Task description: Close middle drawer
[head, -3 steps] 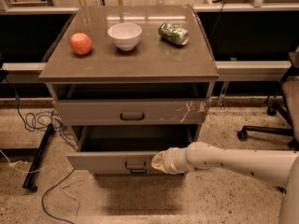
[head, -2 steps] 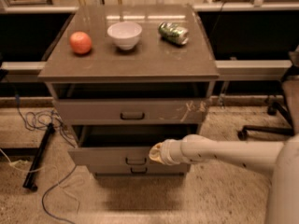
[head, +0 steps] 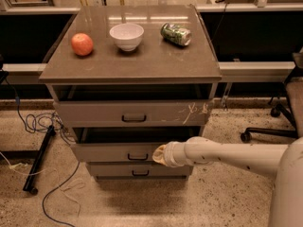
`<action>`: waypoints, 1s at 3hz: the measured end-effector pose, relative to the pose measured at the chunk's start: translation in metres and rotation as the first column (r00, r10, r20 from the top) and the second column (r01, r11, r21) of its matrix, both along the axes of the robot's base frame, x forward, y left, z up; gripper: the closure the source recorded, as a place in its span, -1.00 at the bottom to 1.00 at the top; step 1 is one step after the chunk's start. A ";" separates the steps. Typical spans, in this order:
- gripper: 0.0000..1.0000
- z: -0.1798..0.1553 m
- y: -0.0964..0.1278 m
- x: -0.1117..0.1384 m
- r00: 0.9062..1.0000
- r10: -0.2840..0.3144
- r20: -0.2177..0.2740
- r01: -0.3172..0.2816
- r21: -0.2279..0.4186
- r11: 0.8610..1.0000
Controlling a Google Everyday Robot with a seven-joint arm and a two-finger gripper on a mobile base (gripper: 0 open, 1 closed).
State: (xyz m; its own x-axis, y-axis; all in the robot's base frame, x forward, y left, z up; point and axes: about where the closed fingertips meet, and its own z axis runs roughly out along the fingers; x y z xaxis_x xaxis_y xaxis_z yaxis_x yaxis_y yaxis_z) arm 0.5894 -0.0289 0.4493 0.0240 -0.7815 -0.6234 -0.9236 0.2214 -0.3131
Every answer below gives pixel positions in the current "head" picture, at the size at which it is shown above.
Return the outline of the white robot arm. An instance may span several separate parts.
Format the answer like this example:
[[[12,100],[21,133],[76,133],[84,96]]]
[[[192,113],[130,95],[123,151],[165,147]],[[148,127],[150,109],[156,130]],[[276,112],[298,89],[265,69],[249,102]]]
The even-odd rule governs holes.
[[[289,145],[223,144],[203,137],[158,147],[153,160],[168,167],[221,162],[275,179],[268,227],[303,227],[303,138]]]

